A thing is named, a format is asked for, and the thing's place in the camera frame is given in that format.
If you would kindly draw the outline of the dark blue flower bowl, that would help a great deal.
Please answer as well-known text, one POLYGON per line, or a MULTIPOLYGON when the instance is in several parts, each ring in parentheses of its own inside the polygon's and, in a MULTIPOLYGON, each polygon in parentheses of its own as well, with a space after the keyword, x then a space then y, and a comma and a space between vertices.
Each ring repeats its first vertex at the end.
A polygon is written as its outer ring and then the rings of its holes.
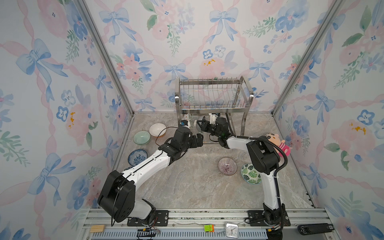
POLYGON ((198 132, 201 130, 201 128, 200 128, 200 126, 199 126, 197 120, 194 121, 194 128, 195 128, 198 132))

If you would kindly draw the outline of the green white patterned bowl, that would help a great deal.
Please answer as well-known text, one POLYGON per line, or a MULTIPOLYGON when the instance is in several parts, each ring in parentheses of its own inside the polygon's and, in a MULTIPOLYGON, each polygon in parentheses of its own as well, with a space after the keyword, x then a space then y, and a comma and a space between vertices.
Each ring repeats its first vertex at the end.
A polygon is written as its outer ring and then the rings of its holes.
POLYGON ((192 121, 192 115, 191 114, 183 114, 183 120, 191 122, 192 121))

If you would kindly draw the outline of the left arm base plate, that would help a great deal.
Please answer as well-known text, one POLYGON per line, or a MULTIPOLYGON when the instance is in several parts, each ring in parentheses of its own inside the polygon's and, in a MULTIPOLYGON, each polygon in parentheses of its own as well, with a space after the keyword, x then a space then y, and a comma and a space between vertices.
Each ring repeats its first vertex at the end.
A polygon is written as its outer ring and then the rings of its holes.
POLYGON ((128 227, 166 227, 169 221, 169 211, 154 210, 145 219, 128 218, 128 227))

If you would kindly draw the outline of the stainless steel dish rack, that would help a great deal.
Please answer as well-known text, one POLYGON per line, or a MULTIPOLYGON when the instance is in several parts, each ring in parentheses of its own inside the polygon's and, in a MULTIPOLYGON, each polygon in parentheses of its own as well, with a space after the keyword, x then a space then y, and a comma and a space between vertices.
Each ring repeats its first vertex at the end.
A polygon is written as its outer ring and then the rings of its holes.
POLYGON ((246 119, 255 97, 250 81, 239 78, 175 80, 175 106, 178 123, 183 114, 225 117, 242 113, 241 135, 245 133, 246 119))

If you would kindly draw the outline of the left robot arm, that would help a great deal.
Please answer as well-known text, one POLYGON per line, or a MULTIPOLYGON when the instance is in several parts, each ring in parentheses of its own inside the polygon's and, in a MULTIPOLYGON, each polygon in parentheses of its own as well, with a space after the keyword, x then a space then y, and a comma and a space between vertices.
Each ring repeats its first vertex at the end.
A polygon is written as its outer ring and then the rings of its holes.
POLYGON ((155 219, 156 207, 147 200, 137 200, 137 190, 154 174, 179 160, 193 148, 203 146, 202 134, 192 134, 185 126, 178 127, 172 138, 140 164, 118 172, 112 171, 103 185, 98 205, 112 218, 112 224, 128 218, 151 225, 155 219))

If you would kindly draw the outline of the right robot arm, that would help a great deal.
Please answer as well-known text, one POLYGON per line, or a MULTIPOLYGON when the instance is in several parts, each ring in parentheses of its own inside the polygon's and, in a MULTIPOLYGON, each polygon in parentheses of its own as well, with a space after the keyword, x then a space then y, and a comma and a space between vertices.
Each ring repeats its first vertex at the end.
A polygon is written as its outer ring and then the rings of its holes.
POLYGON ((249 153, 253 167, 261 175, 264 191, 263 214, 258 219, 248 217, 248 224, 264 221, 271 227, 284 226, 287 214, 281 202, 278 172, 288 163, 285 141, 278 134, 270 133, 258 138, 236 136, 229 118, 217 118, 212 124, 205 118, 196 121, 198 129, 218 138, 219 144, 226 149, 243 150, 249 153))

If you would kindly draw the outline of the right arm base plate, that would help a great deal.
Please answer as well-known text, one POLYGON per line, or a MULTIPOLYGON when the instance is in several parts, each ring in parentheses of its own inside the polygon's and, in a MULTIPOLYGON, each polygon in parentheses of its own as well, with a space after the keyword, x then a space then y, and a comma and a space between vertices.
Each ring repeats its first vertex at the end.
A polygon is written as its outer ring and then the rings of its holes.
MULTIPOLYGON (((280 220, 277 220, 273 224, 268 224, 263 210, 248 210, 247 215, 245 222, 252 227, 276 227, 281 223, 280 220)), ((284 227, 291 226, 290 218, 285 210, 283 210, 283 223, 284 227)))

